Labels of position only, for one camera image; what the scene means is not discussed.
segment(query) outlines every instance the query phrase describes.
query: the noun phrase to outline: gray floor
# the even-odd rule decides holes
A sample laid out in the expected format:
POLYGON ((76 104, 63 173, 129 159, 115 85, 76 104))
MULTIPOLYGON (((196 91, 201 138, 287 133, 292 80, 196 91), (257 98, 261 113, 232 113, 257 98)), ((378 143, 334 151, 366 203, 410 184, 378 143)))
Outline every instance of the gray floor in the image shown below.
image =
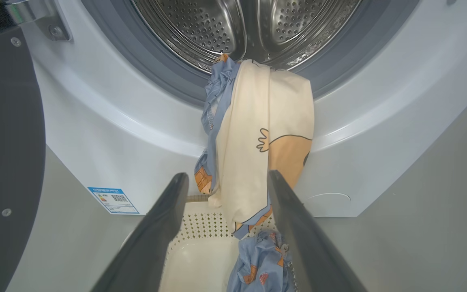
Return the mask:
MULTIPOLYGON (((140 219, 108 214, 48 149, 7 291, 88 291, 140 219)), ((317 221, 369 291, 467 291, 467 109, 358 218, 317 221)))

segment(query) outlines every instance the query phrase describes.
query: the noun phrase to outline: metal hinge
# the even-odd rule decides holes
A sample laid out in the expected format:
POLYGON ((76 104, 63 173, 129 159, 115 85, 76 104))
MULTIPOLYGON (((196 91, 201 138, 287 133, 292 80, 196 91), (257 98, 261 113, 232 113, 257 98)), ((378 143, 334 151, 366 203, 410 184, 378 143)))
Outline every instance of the metal hinge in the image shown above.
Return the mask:
POLYGON ((55 0, 7 0, 5 9, 15 24, 35 22, 52 41, 69 41, 71 35, 55 0))

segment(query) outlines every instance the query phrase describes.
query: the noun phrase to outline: front-loading washing machine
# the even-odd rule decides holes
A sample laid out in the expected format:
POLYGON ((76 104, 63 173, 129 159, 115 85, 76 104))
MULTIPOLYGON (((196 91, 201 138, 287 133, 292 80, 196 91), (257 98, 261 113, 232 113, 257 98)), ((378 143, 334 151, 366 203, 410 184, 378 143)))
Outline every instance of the front-loading washing machine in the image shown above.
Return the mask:
POLYGON ((193 172, 219 54, 311 81, 315 134, 295 192, 314 216, 358 216, 467 106, 467 0, 55 4, 61 31, 22 24, 46 141, 112 214, 146 214, 193 172), (130 205, 110 208, 100 189, 130 205))

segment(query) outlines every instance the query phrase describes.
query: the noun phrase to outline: stainless steel drum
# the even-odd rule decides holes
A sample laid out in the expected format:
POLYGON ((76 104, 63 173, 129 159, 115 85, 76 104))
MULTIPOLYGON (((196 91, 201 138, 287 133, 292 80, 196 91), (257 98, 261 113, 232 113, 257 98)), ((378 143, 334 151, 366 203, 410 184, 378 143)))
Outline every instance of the stainless steel drum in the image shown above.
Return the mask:
POLYGON ((361 0, 132 0, 176 55, 210 71, 226 53, 291 69, 320 51, 361 0))

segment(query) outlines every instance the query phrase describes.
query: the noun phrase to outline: screw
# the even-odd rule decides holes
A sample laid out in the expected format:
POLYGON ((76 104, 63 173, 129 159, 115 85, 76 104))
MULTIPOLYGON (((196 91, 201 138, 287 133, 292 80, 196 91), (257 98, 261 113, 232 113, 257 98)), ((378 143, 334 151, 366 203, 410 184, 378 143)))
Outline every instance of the screw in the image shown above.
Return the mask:
POLYGON ((1 212, 1 215, 3 215, 3 217, 8 217, 12 214, 12 210, 9 209, 9 208, 6 208, 3 210, 3 212, 1 212))
POLYGON ((11 38, 10 41, 16 47, 21 46, 21 40, 16 37, 11 38))
POLYGON ((50 26, 48 30, 50 30, 50 34, 54 37, 59 37, 62 35, 62 30, 58 26, 50 26))

